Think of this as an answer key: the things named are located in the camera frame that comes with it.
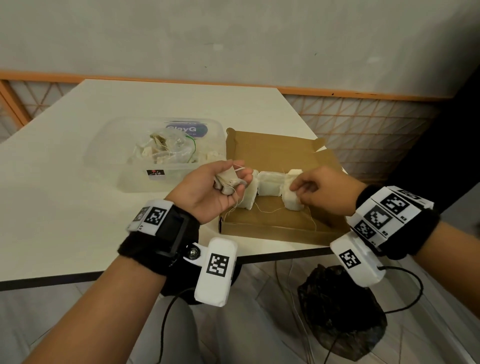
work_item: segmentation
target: orange trim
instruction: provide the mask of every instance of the orange trim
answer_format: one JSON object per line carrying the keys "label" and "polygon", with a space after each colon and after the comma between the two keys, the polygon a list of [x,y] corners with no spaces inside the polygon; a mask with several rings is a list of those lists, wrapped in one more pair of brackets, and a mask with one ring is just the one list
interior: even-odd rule
{"label": "orange trim", "polygon": [[31,121],[30,115],[12,89],[8,81],[0,79],[0,102],[7,110],[10,117],[17,124],[18,128],[22,128]]}
{"label": "orange trim", "polygon": [[155,78],[138,78],[138,77],[88,76],[88,75],[69,74],[69,73],[42,73],[42,72],[8,71],[8,70],[0,70],[0,79],[10,80],[10,81],[62,82],[67,84],[79,84],[85,79],[143,81],[143,82],[164,82],[164,83],[173,83],[173,84],[193,84],[193,85],[270,87],[270,88],[277,88],[284,95],[301,95],[301,96],[334,96],[334,97],[351,97],[351,98],[372,98],[377,100],[380,99],[380,100],[401,100],[401,101],[422,101],[422,102],[437,102],[437,101],[445,101],[450,99],[450,97],[377,94],[372,92],[330,90],[330,89],[310,88],[310,87],[248,85],[248,84],[234,84],[234,83],[224,83],[224,82],[202,82],[202,81],[184,81],[184,80],[161,80],[161,79],[155,79]]}

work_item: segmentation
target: cardboard box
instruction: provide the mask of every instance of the cardboard box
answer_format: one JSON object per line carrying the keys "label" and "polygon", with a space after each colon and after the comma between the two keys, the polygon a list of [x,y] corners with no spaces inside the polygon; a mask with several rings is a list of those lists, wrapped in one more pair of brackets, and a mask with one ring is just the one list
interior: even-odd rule
{"label": "cardboard box", "polygon": [[[287,173],[290,169],[306,171],[322,165],[342,170],[331,150],[319,151],[325,145],[324,139],[238,132],[231,128],[227,129],[227,135],[227,158],[244,159],[245,165],[255,170]],[[258,207],[253,205],[251,210],[236,208],[223,213],[218,224],[219,232],[329,245],[350,230],[344,217],[322,209],[306,206],[301,211],[290,211],[281,208],[284,207],[281,197],[273,196],[257,196],[255,202]]]}

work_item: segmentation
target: white table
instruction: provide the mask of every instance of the white table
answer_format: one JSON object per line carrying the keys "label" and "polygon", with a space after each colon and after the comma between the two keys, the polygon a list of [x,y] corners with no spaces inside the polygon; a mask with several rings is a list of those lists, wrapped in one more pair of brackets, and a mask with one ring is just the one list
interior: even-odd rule
{"label": "white table", "polygon": [[[165,197],[122,193],[82,173],[83,155],[99,129],[129,116],[210,118],[225,130],[315,138],[274,88],[83,81],[0,144],[0,290],[94,279],[98,273],[91,272],[115,258],[144,202]],[[216,235],[216,223],[203,226],[200,243]],[[232,239],[243,256],[317,248]]]}

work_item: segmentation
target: hand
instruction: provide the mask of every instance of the hand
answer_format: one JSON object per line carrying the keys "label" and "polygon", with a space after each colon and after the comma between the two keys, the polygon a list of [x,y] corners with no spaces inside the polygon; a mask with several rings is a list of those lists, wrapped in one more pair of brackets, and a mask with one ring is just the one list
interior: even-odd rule
{"label": "hand", "polygon": [[291,184],[290,190],[305,205],[321,207],[342,216],[355,213],[355,203],[366,184],[344,172],[327,166],[315,168],[299,175]]}
{"label": "hand", "polygon": [[[234,206],[245,193],[243,184],[239,184],[230,196],[213,188],[215,175],[228,170],[233,164],[235,164],[234,168],[238,168],[239,166],[243,167],[245,162],[243,160],[221,160],[198,167],[187,174],[165,199],[191,213],[201,224],[212,221],[223,211]],[[250,184],[253,179],[252,173],[251,168],[245,168],[239,170],[237,176]]]}

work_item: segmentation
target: clear plastic container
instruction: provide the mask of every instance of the clear plastic container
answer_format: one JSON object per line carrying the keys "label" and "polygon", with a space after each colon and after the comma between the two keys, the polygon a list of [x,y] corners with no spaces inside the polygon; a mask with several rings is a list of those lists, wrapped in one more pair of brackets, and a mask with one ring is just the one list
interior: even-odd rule
{"label": "clear plastic container", "polygon": [[[194,163],[155,164],[135,157],[135,148],[163,128],[183,130],[195,139]],[[211,119],[119,118],[97,133],[84,165],[123,192],[169,191],[201,164],[226,158],[225,132]]]}

